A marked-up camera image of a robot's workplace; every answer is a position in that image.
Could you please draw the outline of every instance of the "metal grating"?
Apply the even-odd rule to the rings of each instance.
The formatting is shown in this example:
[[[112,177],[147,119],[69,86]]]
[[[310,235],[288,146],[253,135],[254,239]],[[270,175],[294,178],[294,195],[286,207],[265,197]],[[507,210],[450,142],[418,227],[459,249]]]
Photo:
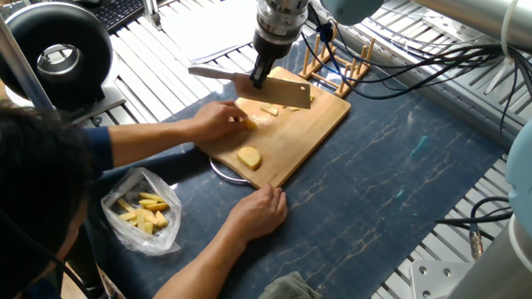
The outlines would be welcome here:
[[[178,17],[193,9],[214,5],[208,0],[182,0],[173,2],[160,8],[160,14],[165,17]],[[391,0],[385,4],[389,8],[402,10],[403,12],[423,13],[426,9],[417,6],[407,0]],[[425,25],[420,17],[407,17],[396,15],[383,9],[373,17],[378,22],[393,28],[408,37],[417,38],[424,42],[451,42],[437,32],[433,32]],[[353,36],[362,35],[358,30],[368,31],[365,26],[377,26],[371,21],[365,21],[352,30]],[[124,94],[127,102],[104,114],[87,120],[86,126],[109,126],[125,125],[134,123],[155,123],[164,120],[173,113],[179,112],[184,107],[196,102],[199,98],[208,95],[212,91],[218,91],[226,82],[198,78],[188,74],[186,67],[190,61],[186,59],[179,48],[179,43],[173,41],[164,32],[156,31],[143,17],[127,24],[124,28],[111,36],[112,44],[119,60],[119,76],[116,85]],[[397,54],[390,54],[394,46],[383,46],[382,41],[377,44],[377,50],[385,51],[388,62],[402,63],[406,60],[404,52],[395,48]],[[437,53],[442,51],[438,47],[419,45],[420,49]],[[235,71],[250,71],[254,66],[257,54],[250,46],[241,47],[227,55],[221,56],[211,63]],[[475,93],[483,98],[486,103],[499,107],[501,97],[492,93],[489,96],[481,94],[482,87],[493,76],[495,66],[486,67],[473,74],[471,72],[466,79],[457,82],[461,88],[468,90],[462,96]],[[506,79],[497,87],[497,92],[505,93],[509,88]],[[516,114],[512,118],[524,124],[532,115],[529,108],[530,98],[526,96],[515,97],[512,101],[512,111]],[[506,157],[503,156],[484,177],[467,193],[467,195],[449,212],[448,218],[460,218],[468,215],[473,204],[491,195],[506,195],[510,186],[505,182]],[[486,214],[501,206],[497,203],[487,204],[479,211]],[[501,223],[484,223],[480,227],[486,232],[496,236],[505,225]],[[485,247],[490,245],[489,240],[484,240]],[[444,260],[454,262],[472,262],[469,249],[467,231],[460,228],[438,225],[416,247],[395,272],[379,287],[371,299],[410,299],[409,268],[413,261],[418,259]]]

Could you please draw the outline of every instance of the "potato chunk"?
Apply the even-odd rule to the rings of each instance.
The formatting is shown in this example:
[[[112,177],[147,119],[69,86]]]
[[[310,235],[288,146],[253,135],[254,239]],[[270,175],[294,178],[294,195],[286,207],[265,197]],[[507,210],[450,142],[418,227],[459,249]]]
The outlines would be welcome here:
[[[257,170],[262,162],[259,151],[251,146],[244,146],[240,149],[237,153],[237,157],[242,163],[246,164],[246,166],[253,170]]]
[[[165,216],[163,216],[160,211],[157,211],[157,213],[155,213],[155,219],[157,219],[157,226],[160,228],[168,225],[168,220],[165,218]]]
[[[147,207],[149,205],[156,204],[159,202],[153,199],[141,199],[139,200],[139,203],[142,204],[143,207]]]

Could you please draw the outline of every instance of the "person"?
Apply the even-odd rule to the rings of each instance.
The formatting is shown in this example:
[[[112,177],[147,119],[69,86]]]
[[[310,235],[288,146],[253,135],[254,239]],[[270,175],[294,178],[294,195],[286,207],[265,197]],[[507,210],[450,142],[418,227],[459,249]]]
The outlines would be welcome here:
[[[86,220],[88,186],[102,171],[246,130],[229,121],[245,117],[233,101],[221,101],[175,123],[84,130],[56,113],[0,105],[0,298],[59,298],[44,278],[56,264],[9,224],[64,260]],[[155,298],[216,298],[246,244],[287,217],[286,200],[269,184],[241,199],[203,252]]]

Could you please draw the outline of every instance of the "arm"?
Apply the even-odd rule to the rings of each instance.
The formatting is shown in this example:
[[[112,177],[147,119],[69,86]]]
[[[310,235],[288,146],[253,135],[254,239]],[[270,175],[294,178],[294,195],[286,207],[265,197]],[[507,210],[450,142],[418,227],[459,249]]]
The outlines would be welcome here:
[[[267,184],[242,199],[199,256],[177,272],[155,299],[214,299],[231,267],[255,238],[271,233],[287,216],[286,194]]]
[[[109,127],[113,164],[115,167],[144,159],[186,142],[203,142],[245,130],[246,125],[229,122],[229,117],[247,115],[231,100],[203,106],[190,120],[145,125]]]

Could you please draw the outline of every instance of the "potato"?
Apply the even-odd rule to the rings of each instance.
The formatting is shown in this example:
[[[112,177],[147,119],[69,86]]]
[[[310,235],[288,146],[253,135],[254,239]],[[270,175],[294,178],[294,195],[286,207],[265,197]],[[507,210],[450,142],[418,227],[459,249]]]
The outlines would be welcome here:
[[[153,234],[153,225],[154,224],[151,222],[144,223],[144,231],[146,233]]]
[[[137,222],[137,227],[139,228],[139,230],[141,231],[145,231],[145,225],[144,225],[144,212],[143,212],[143,208],[139,208],[138,210],[136,210],[136,222]]]
[[[255,124],[254,121],[250,120],[250,119],[244,119],[244,120],[241,120],[240,122],[243,122],[246,124],[246,126],[248,127],[248,130],[255,130],[257,129],[257,124]]]
[[[251,146],[241,148],[237,153],[237,158],[253,170],[257,170],[262,162],[259,151]]]
[[[124,199],[118,199],[116,202],[127,212],[135,212],[135,209],[131,207]]]
[[[147,209],[143,209],[142,211],[144,212],[144,219],[145,220],[148,220],[149,222],[151,222],[153,224],[157,224],[158,223],[158,221],[155,218],[155,215],[153,214],[153,212],[151,212],[150,210],[147,210]]]
[[[126,221],[130,221],[132,219],[136,219],[136,211],[122,214],[122,215],[120,215],[120,218],[122,218],[122,219],[124,219]]]
[[[260,103],[260,109],[268,112],[271,115],[277,116],[279,114],[279,111],[277,110],[277,108],[273,107],[272,104]]]
[[[161,210],[164,210],[165,208],[168,208],[168,204],[167,203],[156,203],[156,204],[151,204],[147,206],[146,208],[149,209],[150,211],[161,211]]]
[[[162,228],[168,225],[168,220],[166,220],[165,216],[160,211],[157,211],[155,213],[155,219],[157,219],[157,226]]]
[[[149,194],[149,193],[146,193],[146,192],[140,192],[139,193],[139,196],[141,196],[143,199],[152,199],[152,200],[156,200],[160,203],[165,203],[165,200],[157,195],[157,194]]]
[[[159,202],[153,199],[141,199],[139,200],[139,203],[142,204],[143,207],[147,207],[149,205],[156,204]]]

